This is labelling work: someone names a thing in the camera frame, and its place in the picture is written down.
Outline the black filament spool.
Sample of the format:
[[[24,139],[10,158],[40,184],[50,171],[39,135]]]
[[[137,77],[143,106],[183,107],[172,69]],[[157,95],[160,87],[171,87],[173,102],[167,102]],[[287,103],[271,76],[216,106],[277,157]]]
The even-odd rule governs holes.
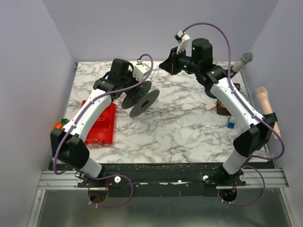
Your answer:
[[[150,92],[151,81],[145,81],[140,86],[126,91],[126,97],[122,101],[122,109],[132,108],[129,116],[137,117],[145,112],[158,98],[160,91],[155,89]]]

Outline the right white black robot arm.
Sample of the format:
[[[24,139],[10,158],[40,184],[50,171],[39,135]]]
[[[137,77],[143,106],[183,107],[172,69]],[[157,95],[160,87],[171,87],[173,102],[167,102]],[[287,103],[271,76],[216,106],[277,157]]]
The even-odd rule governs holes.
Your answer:
[[[225,106],[236,121],[241,133],[233,141],[234,151],[223,162],[223,169],[229,175],[237,173],[255,151],[265,146],[274,127],[274,113],[262,115],[229,82],[227,70],[213,63],[213,47],[204,38],[192,41],[192,54],[186,55],[186,37],[177,38],[178,46],[170,50],[169,57],[160,64],[160,69],[176,75],[181,71],[194,74],[205,93],[216,98]]]

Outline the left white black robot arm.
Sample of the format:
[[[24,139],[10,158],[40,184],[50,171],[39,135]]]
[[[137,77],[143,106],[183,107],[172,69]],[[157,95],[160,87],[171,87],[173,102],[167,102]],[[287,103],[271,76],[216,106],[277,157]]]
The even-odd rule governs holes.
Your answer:
[[[135,88],[144,77],[138,70],[141,59],[133,65],[122,59],[114,59],[111,69],[105,77],[98,79],[86,103],[78,113],[61,129],[51,131],[51,147],[53,153],[53,170],[57,170],[57,160],[67,163],[81,172],[99,177],[102,165],[90,157],[85,145],[86,137],[101,113],[124,91]]]

